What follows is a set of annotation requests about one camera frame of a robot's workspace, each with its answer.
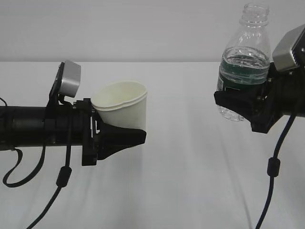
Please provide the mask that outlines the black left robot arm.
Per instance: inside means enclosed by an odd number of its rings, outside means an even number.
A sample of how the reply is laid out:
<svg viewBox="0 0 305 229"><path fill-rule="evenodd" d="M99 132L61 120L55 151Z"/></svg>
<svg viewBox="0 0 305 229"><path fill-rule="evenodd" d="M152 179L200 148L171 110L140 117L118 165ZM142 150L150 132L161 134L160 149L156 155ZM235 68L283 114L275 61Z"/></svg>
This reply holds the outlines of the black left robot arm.
<svg viewBox="0 0 305 229"><path fill-rule="evenodd" d="M0 149L17 147L82 147L82 166L134 146L142 145L146 132L105 123L89 99L78 100L72 108L55 104L47 107L2 106L0 108Z"/></svg>

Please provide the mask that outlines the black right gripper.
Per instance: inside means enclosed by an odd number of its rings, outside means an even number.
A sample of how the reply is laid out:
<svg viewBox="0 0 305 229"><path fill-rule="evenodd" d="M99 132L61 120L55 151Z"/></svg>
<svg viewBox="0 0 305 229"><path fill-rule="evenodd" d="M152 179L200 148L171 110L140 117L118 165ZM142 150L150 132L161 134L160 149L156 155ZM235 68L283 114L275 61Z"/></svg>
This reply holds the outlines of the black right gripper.
<svg viewBox="0 0 305 229"><path fill-rule="evenodd" d="M214 101L223 118L242 117L253 132L267 133L284 115L305 116L305 67L279 72L271 63L263 90L216 91Z"/></svg>

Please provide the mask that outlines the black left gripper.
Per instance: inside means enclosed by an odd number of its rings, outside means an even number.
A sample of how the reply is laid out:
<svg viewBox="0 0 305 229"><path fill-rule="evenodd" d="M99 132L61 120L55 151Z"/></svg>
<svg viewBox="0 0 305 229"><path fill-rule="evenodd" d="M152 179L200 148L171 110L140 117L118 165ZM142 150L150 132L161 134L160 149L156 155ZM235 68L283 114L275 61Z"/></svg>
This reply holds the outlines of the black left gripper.
<svg viewBox="0 0 305 229"><path fill-rule="evenodd" d="M95 166L113 154L145 143L146 131L105 123L98 117L91 100L77 100L72 106L73 146L81 146L81 165Z"/></svg>

